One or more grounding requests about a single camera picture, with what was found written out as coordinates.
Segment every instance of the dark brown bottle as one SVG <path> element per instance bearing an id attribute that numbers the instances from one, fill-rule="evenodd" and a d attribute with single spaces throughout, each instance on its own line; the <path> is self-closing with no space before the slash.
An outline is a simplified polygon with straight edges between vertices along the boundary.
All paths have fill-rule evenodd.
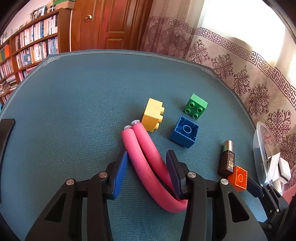
<path id="1" fill-rule="evenodd" d="M 233 173 L 234 168 L 234 153 L 233 143 L 230 140 L 224 141 L 223 153 L 220 156 L 219 170 L 220 176 L 229 176 Z"/>

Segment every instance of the blue lego brick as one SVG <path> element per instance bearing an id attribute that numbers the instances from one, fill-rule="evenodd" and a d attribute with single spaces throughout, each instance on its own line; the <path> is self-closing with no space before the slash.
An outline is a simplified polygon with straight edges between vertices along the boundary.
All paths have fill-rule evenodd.
<path id="1" fill-rule="evenodd" d="M 197 132 L 197 124 L 183 116 L 180 116 L 170 139 L 186 148 L 189 148 L 195 143 Z"/>

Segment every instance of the teal tablecloth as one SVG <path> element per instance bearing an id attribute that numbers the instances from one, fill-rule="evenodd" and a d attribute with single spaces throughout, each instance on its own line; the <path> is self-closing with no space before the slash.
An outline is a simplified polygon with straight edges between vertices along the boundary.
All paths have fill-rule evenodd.
<path id="1" fill-rule="evenodd" d="M 235 164 L 256 179 L 254 128 L 233 93 L 208 68 L 179 59 L 132 51 L 89 50 L 43 61 L 14 91 L 1 118 L 16 121 L 3 160 L 0 212 L 24 240 L 59 187 L 105 170 L 123 148 L 120 132 L 141 119 L 148 99 L 163 102 L 159 129 L 150 133 L 162 157 L 173 149 L 190 170 L 218 180 L 222 144 L 234 143 Z M 192 93 L 208 102 L 198 120 L 182 110 Z M 186 149 L 169 140 L 180 115 L 199 125 Z M 266 216 L 258 199 L 242 197 L 256 218 Z M 179 240 L 185 212 L 162 210 L 142 186 L 131 164 L 121 195 L 108 202 L 115 241 Z M 211 232 L 209 201 L 208 239 Z M 86 237 L 85 214 L 83 237 Z"/>

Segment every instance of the orange lego brick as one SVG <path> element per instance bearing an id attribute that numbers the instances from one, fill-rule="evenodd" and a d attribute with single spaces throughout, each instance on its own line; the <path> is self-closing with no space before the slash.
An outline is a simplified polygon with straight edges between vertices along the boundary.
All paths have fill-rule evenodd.
<path id="1" fill-rule="evenodd" d="M 248 172 L 239 166 L 235 166 L 233 174 L 227 177 L 227 180 L 234 186 L 234 188 L 241 192 L 247 188 Z"/>

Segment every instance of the orange book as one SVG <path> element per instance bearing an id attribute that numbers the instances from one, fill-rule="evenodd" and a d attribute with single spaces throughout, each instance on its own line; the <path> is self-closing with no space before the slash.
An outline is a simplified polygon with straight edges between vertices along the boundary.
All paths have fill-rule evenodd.
<path id="1" fill-rule="evenodd" d="M 5 58 L 7 58 L 9 56 L 10 50 L 9 50 L 9 45 L 6 45 L 4 47 L 4 54 L 5 54 Z"/>
<path id="2" fill-rule="evenodd" d="M 241 192 L 247 189 L 247 178 L 248 172 L 239 166 L 235 166 L 233 173 L 227 177 L 227 180 L 238 192 Z"/>

